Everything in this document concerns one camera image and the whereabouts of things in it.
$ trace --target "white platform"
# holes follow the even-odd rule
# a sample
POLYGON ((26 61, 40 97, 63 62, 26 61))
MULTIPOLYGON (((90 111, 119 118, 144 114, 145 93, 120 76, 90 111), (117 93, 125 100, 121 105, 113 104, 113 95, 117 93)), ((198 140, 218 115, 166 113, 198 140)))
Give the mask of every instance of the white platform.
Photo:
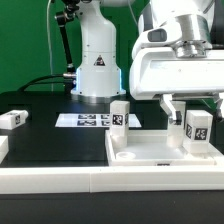
MULTIPOLYGON (((156 138, 156 132, 151 140, 158 141, 160 139, 161 141, 165 138, 165 131, 162 136, 160 132, 159 138, 156 138)), ((132 142, 136 142, 137 133, 142 136, 145 134, 144 139, 150 139, 148 131, 135 131, 135 133, 130 131, 132 136, 129 136, 129 139, 131 137, 132 142)), ((181 151, 174 154, 168 153, 162 162, 170 161, 171 156, 174 157, 172 161, 177 162, 182 160, 183 155, 185 154, 181 151)), ((158 159, 156 152, 150 159, 155 158, 158 159)), ((203 158, 191 158, 189 161, 193 160, 199 163, 203 158)), ((166 164, 157 166, 157 163, 157 165, 149 166, 141 164, 141 166, 116 165, 109 167, 1 168, 0 194, 224 190, 222 154, 211 146, 209 156, 204 160, 209 162, 207 161, 208 163, 205 162, 203 165, 179 164, 178 166, 172 163, 170 166, 166 166, 166 164)))

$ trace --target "white block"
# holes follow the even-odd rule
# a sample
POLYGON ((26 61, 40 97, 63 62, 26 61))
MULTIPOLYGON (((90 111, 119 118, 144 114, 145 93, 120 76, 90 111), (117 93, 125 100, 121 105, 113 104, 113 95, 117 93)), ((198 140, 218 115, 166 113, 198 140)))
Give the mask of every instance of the white block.
POLYGON ((184 138, 184 120, 185 120, 185 107, 186 102, 172 101, 173 106, 177 111, 181 112, 182 123, 181 125, 170 124, 167 125, 167 145, 170 147, 180 147, 183 145, 184 138))
POLYGON ((26 122, 26 110, 12 110, 0 116, 0 128, 12 130, 26 122))
POLYGON ((8 137, 0 136, 0 163, 3 161, 9 151, 8 137))
POLYGON ((2 168, 0 194, 89 192, 91 168, 2 168))
POLYGON ((129 110, 128 101, 115 100, 110 104, 110 135, 114 148, 124 148, 127 145, 129 110))
POLYGON ((90 192, 223 189, 224 171, 211 166, 106 167, 93 169, 90 184, 90 192))
POLYGON ((212 115, 203 110, 188 110, 183 147, 189 153, 207 153, 212 127, 212 115))

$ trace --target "qr code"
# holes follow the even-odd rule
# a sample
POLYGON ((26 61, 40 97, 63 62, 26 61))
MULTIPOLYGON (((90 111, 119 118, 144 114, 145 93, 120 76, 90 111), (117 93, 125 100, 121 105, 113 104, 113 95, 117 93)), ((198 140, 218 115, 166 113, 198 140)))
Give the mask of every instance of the qr code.
POLYGON ((91 120, 91 119, 96 119, 95 114, 79 114, 78 119, 83 119, 83 120, 91 120))
POLYGON ((101 119, 109 120, 110 119, 110 114, 101 114, 101 119))
POLYGON ((123 115, 113 114, 113 125, 122 126, 123 125, 123 115))
POLYGON ((186 135, 187 135, 188 138, 191 139, 191 135, 192 135, 192 127, 191 127, 189 124, 187 124, 186 135))
POLYGON ((20 123, 20 115, 15 117, 16 125, 20 123))
POLYGON ((207 128, 196 128, 194 140, 206 140, 207 133, 207 128))
POLYGON ((91 120, 83 120, 83 121, 78 121, 77 126, 96 126, 96 121, 91 121, 91 120))
POLYGON ((102 126, 110 126, 110 121, 101 121, 102 126))

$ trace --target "warning label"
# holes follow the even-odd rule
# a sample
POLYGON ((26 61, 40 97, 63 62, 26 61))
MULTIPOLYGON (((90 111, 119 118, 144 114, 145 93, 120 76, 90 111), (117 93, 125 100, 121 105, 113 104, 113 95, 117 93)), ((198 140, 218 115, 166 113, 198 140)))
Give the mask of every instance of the warning label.
POLYGON ((94 63, 95 66, 105 66, 105 63, 103 61, 103 58, 101 55, 97 58, 96 62, 94 63))

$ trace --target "white base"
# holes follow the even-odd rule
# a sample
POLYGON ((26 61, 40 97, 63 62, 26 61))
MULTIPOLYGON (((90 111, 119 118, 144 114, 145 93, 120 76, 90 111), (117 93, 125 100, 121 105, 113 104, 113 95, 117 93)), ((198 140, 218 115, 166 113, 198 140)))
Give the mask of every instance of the white base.
POLYGON ((93 104, 94 103, 111 103, 114 100, 125 99, 126 91, 121 90, 116 95, 109 95, 109 96, 97 96, 97 95, 87 96, 84 94, 80 94, 79 90, 72 89, 71 96, 73 100, 82 101, 85 103, 93 103, 93 104))
POLYGON ((215 165, 2 168, 0 194, 224 190, 223 156, 212 146, 209 153, 215 165))

